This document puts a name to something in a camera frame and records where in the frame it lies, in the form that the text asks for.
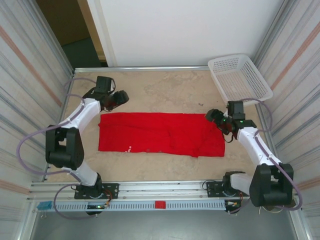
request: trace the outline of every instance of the floor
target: floor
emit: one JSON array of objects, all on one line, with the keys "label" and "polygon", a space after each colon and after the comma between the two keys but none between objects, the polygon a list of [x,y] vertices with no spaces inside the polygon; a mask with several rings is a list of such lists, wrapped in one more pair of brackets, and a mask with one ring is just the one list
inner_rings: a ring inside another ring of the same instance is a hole
[{"label": "floor", "polygon": [[107,211],[76,223],[49,212],[46,219],[38,217],[31,239],[297,240],[297,236],[288,211],[272,214],[261,209],[259,214],[259,208],[249,204],[237,215],[221,210]]},{"label": "floor", "polygon": [[90,37],[63,45],[62,49],[73,69],[101,67],[95,46]]},{"label": "floor", "polygon": [[[129,102],[113,112],[207,113],[215,108],[223,112],[225,104],[209,71],[134,71],[77,73],[76,77],[96,80],[108,76],[115,80],[116,90],[125,90]],[[94,87],[85,80],[74,82],[72,93],[84,95]],[[70,98],[66,116],[78,106]],[[247,119],[260,128],[254,105],[245,107]],[[236,140],[226,143],[225,157],[190,157],[165,153],[130,153],[98,151],[100,116],[84,130],[82,143],[85,160],[103,181],[179,181],[221,179],[227,171],[253,174],[255,167],[246,150]],[[73,182],[71,176],[51,175],[50,182]]]}]

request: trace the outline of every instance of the laundry basket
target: laundry basket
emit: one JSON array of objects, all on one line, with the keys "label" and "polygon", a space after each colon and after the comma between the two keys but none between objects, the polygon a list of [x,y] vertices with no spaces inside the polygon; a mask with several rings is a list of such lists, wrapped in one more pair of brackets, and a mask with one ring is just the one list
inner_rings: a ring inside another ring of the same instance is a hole
[{"label": "laundry basket", "polygon": [[[261,101],[272,98],[273,92],[254,63],[245,54],[218,57],[208,62],[212,79],[225,104],[255,98]],[[248,100],[244,106],[257,104]]]}]

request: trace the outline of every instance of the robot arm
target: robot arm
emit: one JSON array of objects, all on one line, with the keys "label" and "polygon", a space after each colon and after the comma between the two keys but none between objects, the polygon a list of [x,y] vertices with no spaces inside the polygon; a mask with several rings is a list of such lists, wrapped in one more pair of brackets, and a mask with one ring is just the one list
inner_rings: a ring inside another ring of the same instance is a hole
[{"label": "robot arm", "polygon": [[[104,109],[111,111],[129,100],[127,93],[123,90],[114,93],[115,87],[112,78],[98,76],[96,86],[83,96],[84,103],[81,103],[69,117],[61,122],[69,123],[45,133],[47,163],[77,176],[83,190],[93,198],[101,194],[102,181],[100,175],[93,171],[84,160],[81,134],[88,123],[101,111]],[[70,120],[82,106],[83,109],[77,117]]]},{"label": "robot arm", "polygon": [[228,116],[217,109],[212,109],[205,117],[214,122],[222,134],[232,133],[232,139],[237,139],[243,145],[256,169],[253,176],[240,172],[227,172],[223,177],[224,188],[244,192],[250,196],[256,207],[289,205],[292,201],[293,186],[275,164],[278,164],[291,179],[294,177],[293,168],[290,164],[281,163],[273,155],[260,137],[254,122],[245,118],[242,101],[229,101],[227,108]]}]

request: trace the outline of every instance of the red towel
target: red towel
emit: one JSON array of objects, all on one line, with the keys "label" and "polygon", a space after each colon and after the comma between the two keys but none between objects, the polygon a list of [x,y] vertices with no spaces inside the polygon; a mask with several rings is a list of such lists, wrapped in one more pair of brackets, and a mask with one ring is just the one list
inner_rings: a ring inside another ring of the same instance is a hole
[{"label": "red towel", "polygon": [[221,131],[204,114],[108,113],[101,115],[99,151],[223,157]]}]

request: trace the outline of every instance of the beige tabletop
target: beige tabletop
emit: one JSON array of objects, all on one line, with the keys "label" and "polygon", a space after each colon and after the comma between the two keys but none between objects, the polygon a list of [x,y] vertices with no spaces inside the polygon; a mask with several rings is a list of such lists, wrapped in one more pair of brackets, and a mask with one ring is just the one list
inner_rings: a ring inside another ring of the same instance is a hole
[{"label": "beige tabletop", "polygon": [[[75,77],[96,80],[107,76],[115,80],[116,91],[125,90],[130,100],[112,112],[207,113],[210,109],[225,111],[225,104],[209,71],[133,71],[87,72]],[[77,80],[71,93],[83,96],[94,83]],[[69,99],[65,116],[79,105]],[[254,105],[245,107],[246,119],[261,127]],[[98,151],[100,116],[88,124],[81,138],[85,160],[98,172],[102,181],[183,181],[221,179],[227,171],[253,174],[255,167],[241,144],[225,144],[224,157],[198,157],[166,153],[132,153]],[[66,174],[49,176],[50,182],[74,182]]]}]

